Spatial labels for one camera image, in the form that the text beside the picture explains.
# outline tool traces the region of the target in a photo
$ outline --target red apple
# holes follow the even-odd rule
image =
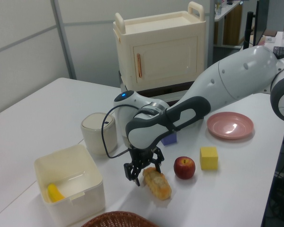
[[[189,157],[178,157],[174,163],[174,171],[180,179],[192,178],[195,174],[195,162]]]

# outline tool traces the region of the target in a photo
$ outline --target white wall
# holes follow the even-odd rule
[[[210,4],[213,0],[195,1],[204,5],[205,19],[209,20]],[[190,0],[55,0],[66,49],[72,60],[76,78],[120,86],[118,56],[113,35],[115,13],[120,13],[123,19],[131,19],[187,11],[189,2]],[[209,43],[209,26],[206,26],[206,41]]]
[[[119,87],[113,21],[187,11],[191,0],[0,0],[0,112],[60,77]],[[212,64],[214,0],[205,9]]]
[[[69,77],[50,0],[0,0],[0,112]]]
[[[284,0],[269,0],[267,29],[283,31]]]

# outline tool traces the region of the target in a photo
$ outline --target cabinet handle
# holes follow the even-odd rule
[[[139,73],[139,77],[142,77],[142,69],[141,69],[141,57],[140,54],[137,54],[137,60],[138,60],[138,73]]]

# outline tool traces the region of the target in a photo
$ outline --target white cup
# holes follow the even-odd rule
[[[93,113],[81,123],[83,138],[90,154],[106,155],[101,135],[101,126],[105,115],[105,113]],[[110,114],[105,120],[103,135],[107,151],[110,153],[117,146],[115,118]]]

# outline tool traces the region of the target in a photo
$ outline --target yellow cube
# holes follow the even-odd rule
[[[200,148],[201,169],[218,169],[218,152],[216,147]]]

